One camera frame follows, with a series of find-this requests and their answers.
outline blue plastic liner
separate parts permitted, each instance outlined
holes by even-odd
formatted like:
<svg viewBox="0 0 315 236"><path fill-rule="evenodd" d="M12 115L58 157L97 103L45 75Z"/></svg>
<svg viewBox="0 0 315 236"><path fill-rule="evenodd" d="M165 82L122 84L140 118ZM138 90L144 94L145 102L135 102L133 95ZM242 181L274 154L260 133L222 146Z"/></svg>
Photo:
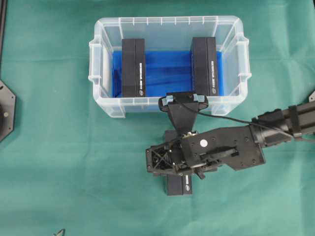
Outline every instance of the blue plastic liner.
<svg viewBox="0 0 315 236"><path fill-rule="evenodd" d="M217 52L219 95L223 95L222 55ZM113 97L122 96L122 52L113 53ZM147 97L192 90L190 51L146 52Z"/></svg>

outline white label on black box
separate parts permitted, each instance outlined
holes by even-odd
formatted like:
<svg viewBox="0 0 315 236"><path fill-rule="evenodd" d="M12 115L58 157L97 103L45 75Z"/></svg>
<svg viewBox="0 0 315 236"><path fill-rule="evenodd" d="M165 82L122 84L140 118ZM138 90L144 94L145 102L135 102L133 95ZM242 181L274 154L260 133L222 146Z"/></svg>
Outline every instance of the white label on black box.
<svg viewBox="0 0 315 236"><path fill-rule="evenodd" d="M139 70L140 70L139 72L140 72L140 92L141 92L142 90L142 63L139 63Z"/></svg>
<svg viewBox="0 0 315 236"><path fill-rule="evenodd" d="M216 87L216 80L215 80L215 63L213 60L211 61L211 77L212 77L212 87Z"/></svg>

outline black rectangular box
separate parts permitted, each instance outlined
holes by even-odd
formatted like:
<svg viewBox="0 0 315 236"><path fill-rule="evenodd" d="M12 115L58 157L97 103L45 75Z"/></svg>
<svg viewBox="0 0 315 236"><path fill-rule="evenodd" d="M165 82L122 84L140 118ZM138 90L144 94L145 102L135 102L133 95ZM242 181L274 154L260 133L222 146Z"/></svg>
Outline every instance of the black rectangular box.
<svg viewBox="0 0 315 236"><path fill-rule="evenodd" d="M122 41L122 96L135 97L136 95L136 40L123 39Z"/></svg>
<svg viewBox="0 0 315 236"><path fill-rule="evenodd" d="M122 96L146 96L144 39L122 40Z"/></svg>
<svg viewBox="0 0 315 236"><path fill-rule="evenodd" d="M216 38L207 37L207 53L208 53L208 74L209 74L209 95L219 95L219 80L218 80L218 59Z"/></svg>
<svg viewBox="0 0 315 236"><path fill-rule="evenodd" d="M219 95L216 39L194 37L191 44L193 90L206 96Z"/></svg>
<svg viewBox="0 0 315 236"><path fill-rule="evenodd" d="M191 176L166 176L166 193L168 196L192 194Z"/></svg>
<svg viewBox="0 0 315 236"><path fill-rule="evenodd" d="M146 58L144 39L136 39L136 97L146 96Z"/></svg>
<svg viewBox="0 0 315 236"><path fill-rule="evenodd" d="M175 139L176 137L177 137L177 132L175 130L165 131L166 142L169 142ZM165 191L168 196L192 194L191 176L166 175Z"/></svg>

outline clear plastic storage bin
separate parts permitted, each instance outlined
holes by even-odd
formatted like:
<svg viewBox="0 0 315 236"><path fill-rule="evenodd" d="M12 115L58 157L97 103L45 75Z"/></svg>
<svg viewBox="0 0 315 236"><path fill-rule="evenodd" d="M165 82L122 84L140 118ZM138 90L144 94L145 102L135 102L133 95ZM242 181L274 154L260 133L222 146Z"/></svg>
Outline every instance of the clear plastic storage bin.
<svg viewBox="0 0 315 236"><path fill-rule="evenodd" d="M193 37L215 36L222 52L224 96L208 96L213 115L224 116L247 96L252 76L249 40L235 16L126 17L97 21L90 42L89 80L97 104L113 118L128 112L157 112L159 97L112 98L113 52L122 50L123 38L144 38L146 51L189 51Z"/></svg>

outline black metal bracket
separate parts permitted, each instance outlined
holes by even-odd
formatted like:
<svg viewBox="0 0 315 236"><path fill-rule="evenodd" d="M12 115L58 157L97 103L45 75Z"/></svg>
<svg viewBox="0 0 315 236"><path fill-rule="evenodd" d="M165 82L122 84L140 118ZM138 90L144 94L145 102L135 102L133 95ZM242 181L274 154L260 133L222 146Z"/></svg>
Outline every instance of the black metal bracket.
<svg viewBox="0 0 315 236"><path fill-rule="evenodd" d="M2 59L2 45L4 36L5 13L7 0L0 2L0 66ZM15 117L14 93L0 80L0 142L14 129Z"/></svg>
<svg viewBox="0 0 315 236"><path fill-rule="evenodd" d="M309 96L309 102L315 102L315 91Z"/></svg>
<svg viewBox="0 0 315 236"><path fill-rule="evenodd" d="M65 229L59 230L58 233L53 234L53 236L64 236L65 234Z"/></svg>
<svg viewBox="0 0 315 236"><path fill-rule="evenodd" d="M197 116L183 107L183 104L198 112L208 107L208 99L204 95L197 95L193 92L173 92L167 93L166 97L158 100L160 110L168 113L179 136L192 131Z"/></svg>
<svg viewBox="0 0 315 236"><path fill-rule="evenodd" d="M301 140L301 137L303 134L302 134L301 126L300 126L299 113L297 112L297 107L290 106L289 113L290 113L291 122L292 122L292 134L295 140L299 141Z"/></svg>

